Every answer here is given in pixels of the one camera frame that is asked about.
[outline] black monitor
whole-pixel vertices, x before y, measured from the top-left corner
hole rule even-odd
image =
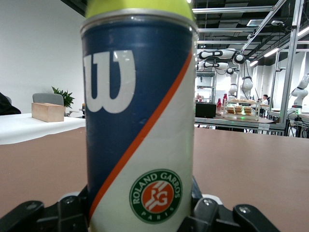
[[[216,104],[196,103],[195,117],[213,118],[216,116]]]

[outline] ceiling light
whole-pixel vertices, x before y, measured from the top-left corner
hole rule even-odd
[[[275,48],[273,50],[271,50],[270,52],[267,52],[264,57],[269,57],[270,55],[276,53],[279,50],[279,48]]]
[[[264,21],[263,19],[252,19],[247,24],[247,27],[258,27],[259,25],[262,24],[263,21]]]
[[[305,29],[303,29],[302,31],[300,31],[297,36],[301,36],[302,34],[306,33],[309,30],[309,27],[306,27]]]
[[[257,64],[257,63],[258,63],[257,60],[253,61],[253,62],[250,64],[250,67],[254,66],[254,65]]]

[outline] office chair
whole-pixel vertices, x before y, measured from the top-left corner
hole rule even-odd
[[[32,95],[33,103],[50,103],[50,104],[55,104],[55,105],[62,105],[64,106],[63,103],[63,97],[60,94],[55,94],[55,93],[34,93]],[[64,116],[70,116],[71,113],[78,113],[78,111],[72,111],[67,114],[64,112]]]

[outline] potted plant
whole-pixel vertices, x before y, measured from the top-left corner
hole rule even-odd
[[[69,107],[69,108],[72,109],[71,104],[73,104],[73,99],[75,99],[75,98],[71,97],[72,93],[68,93],[68,91],[64,92],[63,90],[60,91],[59,88],[57,88],[57,89],[54,88],[54,87],[52,87],[52,88],[53,88],[54,93],[60,94],[63,97],[64,107]]]

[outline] white wall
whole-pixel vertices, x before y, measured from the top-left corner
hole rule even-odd
[[[33,93],[51,86],[73,92],[72,108],[82,107],[83,21],[60,0],[1,1],[0,92],[22,113],[31,112]]]

